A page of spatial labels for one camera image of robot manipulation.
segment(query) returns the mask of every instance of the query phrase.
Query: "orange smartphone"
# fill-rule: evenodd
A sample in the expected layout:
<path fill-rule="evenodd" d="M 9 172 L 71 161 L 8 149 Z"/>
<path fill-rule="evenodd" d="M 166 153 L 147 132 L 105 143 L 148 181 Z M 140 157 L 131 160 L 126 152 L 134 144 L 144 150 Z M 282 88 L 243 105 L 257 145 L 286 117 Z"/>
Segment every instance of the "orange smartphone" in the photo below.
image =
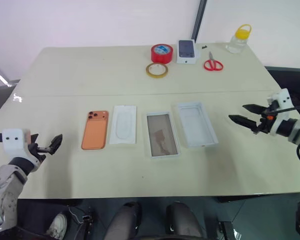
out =
<path fill-rule="evenodd" d="M 81 148 L 83 150 L 103 149 L 106 145 L 107 111 L 90 111 L 87 116 Z"/>

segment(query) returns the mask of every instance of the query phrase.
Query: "wall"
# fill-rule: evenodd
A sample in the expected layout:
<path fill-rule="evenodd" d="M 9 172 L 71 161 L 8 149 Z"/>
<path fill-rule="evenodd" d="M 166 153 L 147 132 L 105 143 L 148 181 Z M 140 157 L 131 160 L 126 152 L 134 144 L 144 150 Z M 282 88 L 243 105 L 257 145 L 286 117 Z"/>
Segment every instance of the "wall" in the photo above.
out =
<path fill-rule="evenodd" d="M 44 47 L 176 43 L 200 0 L 0 0 L 0 70 L 18 79 Z"/>
<path fill-rule="evenodd" d="M 44 47 L 153 45 L 191 36 L 200 0 L 0 0 L 0 70 L 19 79 Z M 208 0 L 198 42 L 253 26 L 267 66 L 300 68 L 300 0 Z"/>
<path fill-rule="evenodd" d="M 228 42 L 242 24 L 265 66 L 300 68 L 300 0 L 208 0 L 197 42 Z"/>

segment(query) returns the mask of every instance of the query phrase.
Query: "white table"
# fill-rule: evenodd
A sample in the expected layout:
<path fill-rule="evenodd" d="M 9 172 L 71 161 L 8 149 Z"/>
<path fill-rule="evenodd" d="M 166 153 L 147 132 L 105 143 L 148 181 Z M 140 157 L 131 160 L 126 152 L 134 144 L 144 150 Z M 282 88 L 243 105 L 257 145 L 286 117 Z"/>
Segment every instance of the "white table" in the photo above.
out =
<path fill-rule="evenodd" d="M 60 149 L 29 175 L 21 198 L 226 196 L 300 192 L 296 146 L 282 136 L 258 135 L 229 114 L 259 117 L 241 106 L 266 105 L 280 90 L 250 48 L 233 55 L 207 44 L 195 65 L 169 63 L 161 79 L 146 75 L 150 46 L 46 48 L 0 110 L 0 131 L 28 128 L 47 146 L 63 134 Z M 224 64 L 208 72 L 211 51 Z M 177 103 L 200 101 L 219 140 L 217 147 L 186 148 Z M 137 106 L 136 144 L 110 145 L 115 105 Z M 109 111 L 107 144 L 82 150 L 87 112 Z M 146 113 L 172 112 L 180 156 L 152 159 Z M 292 117 L 299 118 L 293 112 Z M 0 145 L 0 165 L 8 158 Z"/>
<path fill-rule="evenodd" d="M 271 91 L 124 96 L 25 96 L 8 99 L 0 110 L 3 128 L 29 128 L 39 133 L 39 145 L 63 133 L 60 149 L 47 156 L 29 175 L 21 198 L 106 198 L 146 196 L 220 196 L 300 191 L 296 146 L 282 136 L 254 135 L 233 123 L 229 114 L 258 117 L 241 106 L 263 105 Z M 217 147 L 186 148 L 176 103 L 205 104 L 219 140 Z M 137 106 L 136 144 L 110 145 L 115 105 Z M 86 115 L 108 110 L 107 144 L 82 150 Z M 147 138 L 146 113 L 171 111 L 180 143 L 180 156 L 153 159 Z M 0 145 L 0 165 L 8 161 Z"/>
<path fill-rule="evenodd" d="M 151 46 L 49 47 L 42 50 L 16 92 L 21 96 L 118 96 L 211 92 L 277 91 L 278 84 L 247 47 L 232 54 L 224 43 L 198 44 L 196 64 L 169 63 L 162 79 L 146 74 Z M 220 72 L 202 68 L 209 51 Z"/>

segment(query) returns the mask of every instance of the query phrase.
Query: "red scissors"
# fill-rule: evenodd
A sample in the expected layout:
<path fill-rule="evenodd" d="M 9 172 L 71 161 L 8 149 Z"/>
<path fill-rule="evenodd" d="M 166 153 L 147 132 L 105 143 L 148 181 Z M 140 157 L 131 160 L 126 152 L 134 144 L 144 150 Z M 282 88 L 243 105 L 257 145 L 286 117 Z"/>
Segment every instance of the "red scissors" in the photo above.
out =
<path fill-rule="evenodd" d="M 204 62 L 203 67 L 208 71 L 221 71 L 224 69 L 224 66 L 221 62 L 214 60 L 211 52 L 209 52 L 209 60 Z"/>

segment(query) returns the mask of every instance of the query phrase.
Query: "red tape roll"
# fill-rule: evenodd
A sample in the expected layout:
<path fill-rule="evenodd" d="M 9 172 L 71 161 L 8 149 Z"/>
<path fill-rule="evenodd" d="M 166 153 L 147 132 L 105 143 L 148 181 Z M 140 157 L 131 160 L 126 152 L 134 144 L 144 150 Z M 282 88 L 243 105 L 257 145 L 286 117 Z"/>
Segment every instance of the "red tape roll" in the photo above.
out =
<path fill-rule="evenodd" d="M 167 44 L 157 44 L 151 48 L 151 60 L 154 63 L 168 64 L 172 60 L 174 49 Z"/>

